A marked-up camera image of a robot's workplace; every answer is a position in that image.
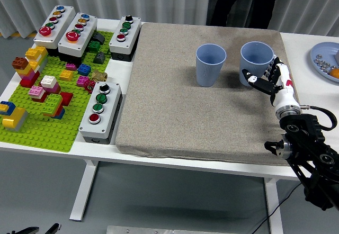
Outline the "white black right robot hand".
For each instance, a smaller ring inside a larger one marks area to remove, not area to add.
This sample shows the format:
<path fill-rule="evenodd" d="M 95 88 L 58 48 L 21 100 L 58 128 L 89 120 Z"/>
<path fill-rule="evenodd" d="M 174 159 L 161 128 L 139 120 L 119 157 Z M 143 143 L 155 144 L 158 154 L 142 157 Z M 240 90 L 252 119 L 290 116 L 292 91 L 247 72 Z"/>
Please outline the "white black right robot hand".
<path fill-rule="evenodd" d="M 267 67 L 265 78 L 259 78 L 247 69 L 242 69 L 240 74 L 249 86 L 270 96 L 271 105 L 275 108 L 275 115 L 278 119 L 301 114 L 300 105 L 294 97 L 289 68 L 278 56 L 274 56 Z"/>

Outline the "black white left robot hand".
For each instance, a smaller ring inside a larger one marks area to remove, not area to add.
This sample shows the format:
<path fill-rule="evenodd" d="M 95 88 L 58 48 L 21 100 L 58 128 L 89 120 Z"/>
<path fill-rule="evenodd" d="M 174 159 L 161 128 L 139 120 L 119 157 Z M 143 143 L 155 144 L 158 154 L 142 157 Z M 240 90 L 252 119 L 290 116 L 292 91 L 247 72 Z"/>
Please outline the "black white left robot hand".
<path fill-rule="evenodd" d="M 47 231 L 46 234 L 55 234 L 61 228 L 60 223 L 54 223 Z M 12 230 L 10 234 L 34 234 L 39 232 L 39 227 L 27 227 L 20 231 Z"/>

